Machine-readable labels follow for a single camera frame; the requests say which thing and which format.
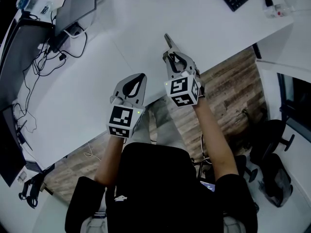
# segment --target wrist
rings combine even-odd
[[[207,103],[207,100],[204,96],[201,96],[198,98],[198,103],[196,105],[193,105],[193,109],[195,112],[199,111],[200,108],[203,106],[204,103]]]
[[[118,137],[118,136],[115,136],[115,135],[111,135],[109,141],[112,144],[123,144],[124,138],[121,138],[121,137]]]

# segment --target wooden floor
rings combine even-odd
[[[256,122],[261,116],[260,108],[266,108],[252,48],[241,51],[201,74],[201,79],[206,84],[206,97],[212,112],[232,150],[235,155],[243,154],[245,149],[241,139],[249,132],[249,123],[242,110],[246,110]],[[192,107],[177,108],[170,100],[167,101],[187,151],[196,161],[202,160],[201,130],[194,110]],[[151,139],[156,140],[155,121],[152,117],[150,121]],[[101,158],[108,140],[107,133],[92,139],[89,144],[93,154]],[[93,178],[98,167],[99,160],[94,156],[87,158],[84,152],[90,152],[88,143],[71,153],[67,159],[58,161],[55,170],[45,179],[47,188],[67,202],[71,200],[78,178]]]

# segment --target phone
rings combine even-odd
[[[211,183],[207,183],[204,181],[200,181],[202,185],[206,186],[209,190],[211,190],[212,192],[215,191],[215,185],[211,184]]]

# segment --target black sleeve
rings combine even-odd
[[[104,192],[105,186],[87,177],[79,178],[66,215],[67,233],[80,233],[84,220],[98,211]]]
[[[235,174],[222,176],[216,182],[215,195],[221,209],[242,222],[247,233],[257,232],[256,208],[243,177]]]

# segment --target fiducial marker cube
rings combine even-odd
[[[109,134],[122,138],[131,138],[137,129],[145,109],[123,105],[109,105],[107,130]]]
[[[166,81],[164,85],[167,96],[178,107],[196,105],[198,103],[199,88],[201,85],[195,80],[194,75]]]

